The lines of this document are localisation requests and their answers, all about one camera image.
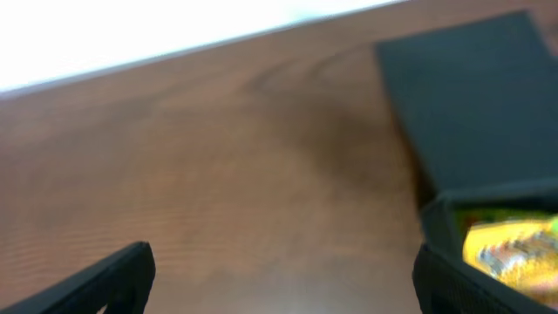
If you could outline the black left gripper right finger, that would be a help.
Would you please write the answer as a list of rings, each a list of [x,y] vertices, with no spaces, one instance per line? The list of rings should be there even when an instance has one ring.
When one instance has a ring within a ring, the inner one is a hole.
[[[412,281],[425,314],[557,314],[473,267],[447,259],[423,244]]]

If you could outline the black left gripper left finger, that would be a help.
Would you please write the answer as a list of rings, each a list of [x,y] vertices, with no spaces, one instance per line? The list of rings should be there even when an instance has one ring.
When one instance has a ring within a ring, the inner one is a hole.
[[[148,242],[134,242],[2,314],[143,314],[156,274]]]

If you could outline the yellow Hacks candy bag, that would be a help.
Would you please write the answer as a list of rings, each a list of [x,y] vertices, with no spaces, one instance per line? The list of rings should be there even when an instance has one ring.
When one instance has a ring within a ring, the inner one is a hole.
[[[462,259],[507,287],[557,308],[557,217],[479,224]]]

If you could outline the black box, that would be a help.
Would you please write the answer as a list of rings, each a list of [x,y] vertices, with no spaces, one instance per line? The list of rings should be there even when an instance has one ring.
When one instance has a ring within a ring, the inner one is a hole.
[[[459,205],[557,197],[557,59],[524,10],[375,45],[398,121],[433,191],[428,245],[460,257]]]

